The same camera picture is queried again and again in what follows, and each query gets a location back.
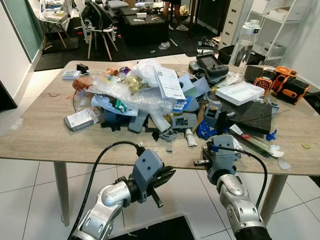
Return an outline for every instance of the white tile floor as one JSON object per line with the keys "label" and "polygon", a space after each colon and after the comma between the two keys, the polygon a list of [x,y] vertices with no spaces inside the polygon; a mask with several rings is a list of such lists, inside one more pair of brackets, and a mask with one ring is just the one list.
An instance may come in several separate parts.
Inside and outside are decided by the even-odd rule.
{"label": "white tile floor", "polygon": [[[163,64],[188,64],[194,57],[181,54],[156,59]],[[5,132],[59,72],[60,69],[35,72],[19,107],[0,114],[0,130]],[[71,224],[78,213],[91,169],[91,164],[67,164]],[[128,176],[132,167],[102,165],[97,170],[86,210],[94,204],[102,186],[112,183],[117,176]],[[239,176],[255,201],[263,176],[249,173]],[[152,199],[144,204],[132,204],[116,219],[112,235],[184,215],[195,239],[235,240],[215,186],[208,182],[204,171],[178,169],[157,192],[163,208],[158,209]],[[65,227],[60,218],[51,162],[0,159],[0,239],[64,240],[71,226]],[[319,187],[307,176],[289,176],[267,228],[274,240],[318,239]]]}

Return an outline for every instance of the chair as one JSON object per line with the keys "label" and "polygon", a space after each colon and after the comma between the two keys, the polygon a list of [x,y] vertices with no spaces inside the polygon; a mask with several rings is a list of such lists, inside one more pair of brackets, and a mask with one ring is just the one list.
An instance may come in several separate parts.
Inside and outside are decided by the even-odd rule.
{"label": "chair", "polygon": [[48,19],[45,19],[44,17],[42,17],[41,7],[40,7],[40,4],[39,4],[38,0],[28,0],[28,3],[30,5],[35,17],[37,19],[39,19],[41,22],[43,22],[43,25],[44,25],[44,29],[43,29],[43,49],[46,48],[46,44],[47,44],[46,32],[47,32],[47,30],[49,30],[49,33],[51,34],[51,30],[54,27],[56,27],[56,29],[57,29],[57,33],[58,33],[58,35],[60,37],[60,40],[61,40],[63,46],[65,48],[67,48],[67,46],[65,44],[65,41],[64,41],[64,39],[62,38],[62,36],[60,34],[60,30],[62,30],[65,33],[65,35],[68,37],[68,39],[70,41],[71,41],[71,38],[68,35],[68,33],[66,32],[65,28],[62,26],[63,21],[53,21],[53,20],[48,20]]}
{"label": "chair", "polygon": [[81,25],[82,25],[82,28],[83,28],[83,34],[84,34],[84,37],[86,37],[86,34],[87,34],[87,31],[90,32],[90,36],[89,36],[89,49],[88,49],[88,59],[90,59],[90,51],[91,51],[91,44],[92,44],[92,38],[93,38],[93,34],[94,34],[94,39],[95,39],[95,50],[97,50],[97,34],[98,33],[101,33],[102,34],[102,38],[103,38],[103,41],[104,41],[104,45],[105,45],[105,48],[106,48],[106,51],[109,55],[109,58],[110,60],[112,61],[112,58],[111,58],[111,54],[110,54],[110,51],[109,51],[109,48],[108,48],[108,44],[107,44],[107,41],[106,41],[106,38],[105,38],[105,34],[106,33],[109,37],[109,39],[111,40],[115,50],[118,52],[118,49],[117,49],[117,46],[116,44],[114,43],[114,41],[112,40],[112,37],[110,36],[110,32],[112,32],[114,30],[113,27],[111,28],[108,28],[108,29],[103,29],[103,30],[93,30],[93,29],[90,29],[90,28],[87,28],[85,23],[84,23],[84,20],[82,19],[82,12],[83,10],[85,9],[85,3],[82,1],[82,0],[74,0],[74,3],[75,5],[77,6],[78,8],[78,11],[79,11],[79,15],[80,15],[80,19],[81,19]]}

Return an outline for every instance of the shoe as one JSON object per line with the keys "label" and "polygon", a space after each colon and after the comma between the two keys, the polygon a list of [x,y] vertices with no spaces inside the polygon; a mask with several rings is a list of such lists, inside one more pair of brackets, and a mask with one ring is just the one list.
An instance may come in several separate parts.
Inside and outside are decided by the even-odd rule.
{"label": "shoe", "polygon": [[176,30],[180,30],[180,31],[189,31],[189,28],[187,28],[185,25],[181,24],[180,26],[178,26],[176,28]]}

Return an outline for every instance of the black backpack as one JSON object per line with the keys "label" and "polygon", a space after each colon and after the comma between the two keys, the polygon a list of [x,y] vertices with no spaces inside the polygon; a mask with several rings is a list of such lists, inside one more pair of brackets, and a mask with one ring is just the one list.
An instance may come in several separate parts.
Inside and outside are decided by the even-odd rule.
{"label": "black backpack", "polygon": [[92,26],[94,26],[96,30],[109,29],[113,27],[113,21],[109,13],[96,2],[89,2],[85,6],[81,17],[82,19],[89,18]]}

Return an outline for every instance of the person's leg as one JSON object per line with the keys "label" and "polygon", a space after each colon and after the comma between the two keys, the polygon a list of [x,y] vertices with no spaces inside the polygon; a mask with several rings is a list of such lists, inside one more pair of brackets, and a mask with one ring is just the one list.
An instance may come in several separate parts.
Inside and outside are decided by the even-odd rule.
{"label": "person's leg", "polygon": [[168,19],[169,6],[170,6],[170,2],[165,1],[164,7],[163,7],[163,16],[165,17],[165,19]]}
{"label": "person's leg", "polygon": [[181,7],[180,4],[174,5],[174,16],[175,16],[176,21],[178,22],[178,26],[180,26],[182,24],[181,19],[180,19],[180,7]]}

